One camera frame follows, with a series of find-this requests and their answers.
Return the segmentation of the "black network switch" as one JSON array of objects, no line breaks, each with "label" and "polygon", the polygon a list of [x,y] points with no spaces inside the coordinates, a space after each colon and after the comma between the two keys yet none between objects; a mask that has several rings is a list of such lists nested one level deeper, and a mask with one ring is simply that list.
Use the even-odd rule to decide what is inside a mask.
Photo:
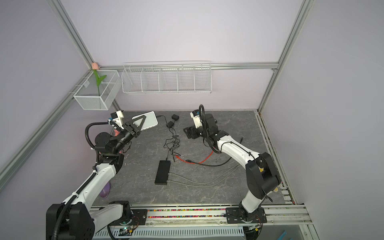
[{"label": "black network switch", "polygon": [[159,162],[155,185],[167,185],[170,172],[171,162],[168,160],[162,160]]}]

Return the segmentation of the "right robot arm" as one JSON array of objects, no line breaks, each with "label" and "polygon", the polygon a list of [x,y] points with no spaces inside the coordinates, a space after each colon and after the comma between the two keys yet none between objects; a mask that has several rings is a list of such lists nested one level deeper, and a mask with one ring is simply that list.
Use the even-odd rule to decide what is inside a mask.
[{"label": "right robot arm", "polygon": [[272,156],[266,152],[255,152],[220,130],[216,119],[205,112],[203,105],[192,111],[190,116],[194,126],[184,129],[189,139],[202,137],[203,143],[214,153],[227,154],[245,169],[248,192],[240,207],[249,214],[255,212],[268,194],[282,183]]}]

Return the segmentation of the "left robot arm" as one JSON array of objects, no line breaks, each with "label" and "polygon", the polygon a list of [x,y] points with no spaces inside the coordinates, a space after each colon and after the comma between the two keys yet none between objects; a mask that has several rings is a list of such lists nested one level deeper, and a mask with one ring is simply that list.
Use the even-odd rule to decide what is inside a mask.
[{"label": "left robot arm", "polygon": [[114,120],[104,122],[118,131],[116,136],[107,132],[98,134],[95,141],[90,140],[89,129],[100,126],[100,122],[90,123],[85,128],[85,137],[96,152],[96,163],[91,175],[60,204],[51,205],[46,213],[46,239],[48,240],[90,240],[96,232],[110,228],[119,221],[128,226],[134,221],[134,213],[128,201],[116,201],[95,213],[90,209],[110,180],[120,171],[124,162],[123,148],[141,133],[147,123],[147,116],[141,115],[127,121],[121,112]]}]

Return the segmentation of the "pink watering can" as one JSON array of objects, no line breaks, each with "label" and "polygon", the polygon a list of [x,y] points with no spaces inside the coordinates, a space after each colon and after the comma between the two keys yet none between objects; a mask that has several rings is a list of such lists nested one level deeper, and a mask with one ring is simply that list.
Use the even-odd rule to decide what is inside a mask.
[{"label": "pink watering can", "polygon": [[117,153],[121,154],[123,151],[123,148],[124,148],[124,144],[122,142],[123,137],[124,135],[121,132],[119,132],[117,129],[113,131],[111,141],[113,145],[113,152],[116,154]]}]

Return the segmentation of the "black power adapter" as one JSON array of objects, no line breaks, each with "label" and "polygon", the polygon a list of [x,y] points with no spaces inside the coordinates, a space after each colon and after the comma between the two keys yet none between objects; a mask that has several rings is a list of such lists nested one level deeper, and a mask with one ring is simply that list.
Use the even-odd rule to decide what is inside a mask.
[{"label": "black power adapter", "polygon": [[172,122],[172,121],[169,121],[168,123],[167,123],[167,127],[170,129],[170,128],[173,128],[173,126],[174,126],[174,122]]},{"label": "black power adapter", "polygon": [[173,114],[173,115],[172,115],[172,119],[173,119],[174,121],[178,121],[178,120],[180,119],[180,117],[179,117],[178,115]]}]

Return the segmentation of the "purple garden trowel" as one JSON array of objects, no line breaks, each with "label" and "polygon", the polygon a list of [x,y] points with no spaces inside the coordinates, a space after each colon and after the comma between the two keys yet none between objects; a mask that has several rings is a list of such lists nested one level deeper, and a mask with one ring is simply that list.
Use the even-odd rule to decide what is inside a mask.
[{"label": "purple garden trowel", "polygon": [[111,183],[108,182],[108,183],[103,187],[103,189],[101,190],[99,196],[100,196],[101,198],[106,198],[106,197],[109,195],[109,193],[110,193],[110,189],[111,189]]}]

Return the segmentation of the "artificial tulip flower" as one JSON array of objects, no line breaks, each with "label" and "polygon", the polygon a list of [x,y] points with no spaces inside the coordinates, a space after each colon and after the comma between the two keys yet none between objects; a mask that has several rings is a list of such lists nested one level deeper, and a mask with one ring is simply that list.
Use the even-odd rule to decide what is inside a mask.
[{"label": "artificial tulip flower", "polygon": [[106,75],[103,75],[103,76],[100,76],[99,75],[99,65],[97,63],[92,63],[92,70],[93,70],[93,73],[94,73],[94,76],[95,76],[95,79],[96,79],[96,85],[97,85],[97,89],[98,89],[98,95],[99,97],[101,96],[101,93],[100,93],[100,85],[101,83],[103,82],[103,80],[107,77]]}]

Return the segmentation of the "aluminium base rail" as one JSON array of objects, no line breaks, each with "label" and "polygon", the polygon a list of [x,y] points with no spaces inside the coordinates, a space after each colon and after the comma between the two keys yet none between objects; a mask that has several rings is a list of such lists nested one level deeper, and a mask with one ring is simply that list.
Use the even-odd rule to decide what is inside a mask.
[{"label": "aluminium base rail", "polygon": [[235,205],[132,204],[133,220],[118,220],[96,229],[94,239],[258,239],[317,240],[309,213],[303,205],[262,205],[249,214]]}]

